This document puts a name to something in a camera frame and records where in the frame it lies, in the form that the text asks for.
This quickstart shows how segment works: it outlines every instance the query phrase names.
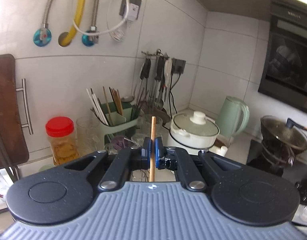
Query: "yellow hose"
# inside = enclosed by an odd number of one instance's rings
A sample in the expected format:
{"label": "yellow hose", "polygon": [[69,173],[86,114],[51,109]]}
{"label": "yellow hose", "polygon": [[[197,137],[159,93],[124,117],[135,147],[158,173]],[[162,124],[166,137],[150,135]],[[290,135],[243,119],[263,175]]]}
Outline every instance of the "yellow hose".
{"label": "yellow hose", "polygon": [[[77,26],[80,25],[84,6],[85,6],[85,0],[78,0],[77,7],[76,7],[76,15],[74,17],[74,21],[75,21]],[[71,28],[70,28],[69,33],[67,34],[67,36],[65,36],[65,38],[63,38],[60,41],[60,43],[59,43],[60,46],[63,46],[63,47],[68,46],[70,44],[70,42],[72,41],[72,39],[75,37],[76,33],[77,33],[77,30],[72,25]]]}

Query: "green kettle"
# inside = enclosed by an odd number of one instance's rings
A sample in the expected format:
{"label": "green kettle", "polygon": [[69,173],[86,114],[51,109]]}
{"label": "green kettle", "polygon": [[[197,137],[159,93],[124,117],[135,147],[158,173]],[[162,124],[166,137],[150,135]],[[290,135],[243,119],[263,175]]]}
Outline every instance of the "green kettle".
{"label": "green kettle", "polygon": [[246,128],[248,120],[249,108],[245,102],[239,98],[227,96],[216,120],[216,124],[220,129],[220,134],[229,140],[230,137],[238,135]]}

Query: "gray ribbed surface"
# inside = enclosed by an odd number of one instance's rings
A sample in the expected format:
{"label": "gray ribbed surface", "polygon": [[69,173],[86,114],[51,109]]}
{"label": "gray ribbed surface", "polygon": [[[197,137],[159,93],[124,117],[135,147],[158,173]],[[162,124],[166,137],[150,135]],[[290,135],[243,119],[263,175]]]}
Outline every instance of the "gray ribbed surface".
{"label": "gray ribbed surface", "polygon": [[61,225],[39,227],[14,223],[0,240],[302,240],[290,223],[256,228],[220,214],[202,193],[180,182],[126,182],[115,192],[101,193],[90,210]]}

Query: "white tiled wall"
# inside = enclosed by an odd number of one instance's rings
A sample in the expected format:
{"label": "white tiled wall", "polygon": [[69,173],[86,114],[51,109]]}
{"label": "white tiled wall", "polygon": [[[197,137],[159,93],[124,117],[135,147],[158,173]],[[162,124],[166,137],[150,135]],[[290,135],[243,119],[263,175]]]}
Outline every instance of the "white tiled wall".
{"label": "white tiled wall", "polygon": [[[207,11],[196,0],[142,0],[139,18],[127,30],[121,43],[109,35],[99,44],[85,47],[77,34],[65,48],[58,37],[71,26],[71,0],[54,0],[49,15],[52,41],[40,48],[32,41],[40,27],[47,0],[0,0],[0,54],[16,58],[16,83],[27,80],[28,103],[34,134],[24,130],[30,161],[49,155],[44,125],[57,115],[73,120],[86,114],[90,102],[86,88],[92,87],[104,101],[102,86],[119,89],[128,95],[137,82],[143,62],[142,50],[160,48],[169,56],[187,61],[185,72],[174,88],[175,103],[187,107],[196,76],[204,39]],[[97,26],[107,29],[106,14],[110,0],[100,0]],[[111,2],[108,24],[121,20],[121,0]],[[86,0],[80,28],[90,26],[93,0]],[[18,97],[22,122],[25,122],[22,98]]]}
{"label": "white tiled wall", "polygon": [[[261,137],[260,118],[291,117],[307,126],[307,114],[258,93],[267,52],[269,22],[209,12],[198,72],[190,100],[194,110],[217,118],[226,96],[243,99],[250,109],[246,131]],[[307,152],[301,156],[307,160]]]}

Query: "cutting board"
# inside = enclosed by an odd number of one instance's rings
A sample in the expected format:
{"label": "cutting board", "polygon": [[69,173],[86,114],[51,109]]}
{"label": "cutting board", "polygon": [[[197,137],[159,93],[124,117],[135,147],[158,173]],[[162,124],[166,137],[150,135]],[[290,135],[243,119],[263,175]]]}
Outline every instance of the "cutting board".
{"label": "cutting board", "polygon": [[29,152],[21,128],[15,89],[15,58],[11,54],[0,55],[0,154],[7,153],[12,164],[17,165],[28,161]]}

